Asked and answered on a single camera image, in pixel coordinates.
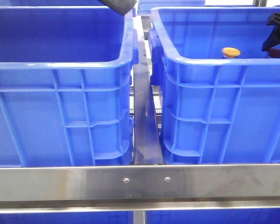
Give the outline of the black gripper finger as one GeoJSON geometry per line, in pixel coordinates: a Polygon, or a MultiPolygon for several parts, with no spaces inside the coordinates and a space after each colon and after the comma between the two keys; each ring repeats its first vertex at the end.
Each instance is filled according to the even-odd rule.
{"type": "Polygon", "coordinates": [[[273,13],[268,17],[267,26],[274,26],[269,37],[262,45],[262,51],[268,51],[272,47],[280,44],[280,13],[273,13]]]}

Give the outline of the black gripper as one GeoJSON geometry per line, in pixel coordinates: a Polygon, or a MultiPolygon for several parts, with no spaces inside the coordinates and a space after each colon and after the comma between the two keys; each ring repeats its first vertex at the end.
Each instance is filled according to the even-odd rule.
{"type": "Polygon", "coordinates": [[[125,16],[128,12],[130,12],[134,8],[135,4],[137,3],[136,0],[99,0],[99,1],[122,16],[125,16]]]}

